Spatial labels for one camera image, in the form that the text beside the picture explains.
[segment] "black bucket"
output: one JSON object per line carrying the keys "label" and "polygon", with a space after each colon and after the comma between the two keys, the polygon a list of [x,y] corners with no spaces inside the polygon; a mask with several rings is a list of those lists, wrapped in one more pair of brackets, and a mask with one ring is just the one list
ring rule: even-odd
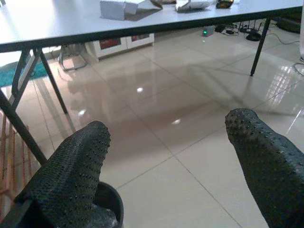
{"label": "black bucket", "polygon": [[111,185],[99,182],[93,200],[94,204],[114,212],[117,219],[115,228],[122,228],[124,219],[124,205],[120,195]]}

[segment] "blue mat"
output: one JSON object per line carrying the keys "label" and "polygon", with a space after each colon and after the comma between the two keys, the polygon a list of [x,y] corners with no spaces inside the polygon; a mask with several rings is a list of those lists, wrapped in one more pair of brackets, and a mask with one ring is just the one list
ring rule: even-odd
{"label": "blue mat", "polygon": [[[15,75],[14,68],[2,70],[0,68],[0,87],[10,86],[13,82],[13,77]],[[35,66],[35,69],[32,73],[31,79],[46,77],[48,74],[42,64],[42,62],[38,62]]]}

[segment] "cardboard box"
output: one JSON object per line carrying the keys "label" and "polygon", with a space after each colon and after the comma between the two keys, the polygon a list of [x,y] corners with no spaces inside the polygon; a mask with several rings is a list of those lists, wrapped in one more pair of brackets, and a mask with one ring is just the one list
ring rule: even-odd
{"label": "cardboard box", "polygon": [[214,3],[215,0],[176,0],[175,9],[178,12],[204,9]]}
{"label": "cardboard box", "polygon": [[157,0],[100,0],[101,17],[124,20],[126,14],[136,14],[138,8],[162,9]]}

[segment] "cabinet door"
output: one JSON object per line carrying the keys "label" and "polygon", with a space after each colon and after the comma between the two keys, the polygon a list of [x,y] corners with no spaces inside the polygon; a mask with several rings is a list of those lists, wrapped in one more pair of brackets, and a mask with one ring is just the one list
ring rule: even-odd
{"label": "cabinet door", "polygon": [[125,37],[94,41],[93,45],[97,57],[107,56],[127,49]]}
{"label": "cabinet door", "polygon": [[127,37],[127,47],[135,48],[138,46],[150,44],[154,42],[154,33]]}

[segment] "tiled floor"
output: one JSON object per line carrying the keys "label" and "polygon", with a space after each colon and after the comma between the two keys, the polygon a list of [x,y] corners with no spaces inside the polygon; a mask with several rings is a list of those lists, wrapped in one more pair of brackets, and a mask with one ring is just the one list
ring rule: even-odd
{"label": "tiled floor", "polygon": [[304,151],[304,78],[291,68],[299,44],[268,36],[252,78],[258,43],[200,34],[166,33],[153,47],[99,63],[88,58],[71,73],[50,61],[69,116],[48,78],[31,81],[18,107],[47,157],[92,120],[109,127],[100,180],[121,194],[125,228],[267,227],[227,138],[224,119],[233,108],[254,109]]}

